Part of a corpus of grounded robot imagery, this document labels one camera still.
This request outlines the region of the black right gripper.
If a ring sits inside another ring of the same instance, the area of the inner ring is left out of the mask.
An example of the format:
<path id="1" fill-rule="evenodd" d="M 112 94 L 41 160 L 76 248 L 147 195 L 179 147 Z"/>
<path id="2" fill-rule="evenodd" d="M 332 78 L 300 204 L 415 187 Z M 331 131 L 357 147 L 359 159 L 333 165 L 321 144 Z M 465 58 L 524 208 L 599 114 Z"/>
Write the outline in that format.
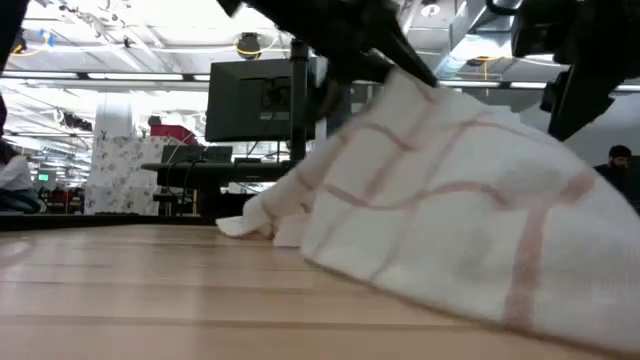
<path id="1" fill-rule="evenodd" d="M 548 83 L 548 134 L 558 141 L 611 106 L 615 82 L 639 76 L 637 1 L 523 0 L 516 8 L 489 1 L 487 9 L 513 18 L 513 56 L 550 55 L 558 64 L 583 66 Z"/>

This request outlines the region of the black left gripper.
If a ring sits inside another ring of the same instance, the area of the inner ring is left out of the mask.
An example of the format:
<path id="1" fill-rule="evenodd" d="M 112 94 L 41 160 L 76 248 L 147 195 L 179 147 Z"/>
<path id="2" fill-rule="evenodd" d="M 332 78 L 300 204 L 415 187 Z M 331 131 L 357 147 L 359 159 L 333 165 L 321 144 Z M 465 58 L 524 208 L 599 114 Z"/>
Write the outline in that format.
<path id="1" fill-rule="evenodd" d="M 294 35 L 330 63 L 339 84 L 383 83 L 393 64 L 428 86 L 438 80 L 409 44 L 388 1 L 246 0 L 246 4 Z"/>

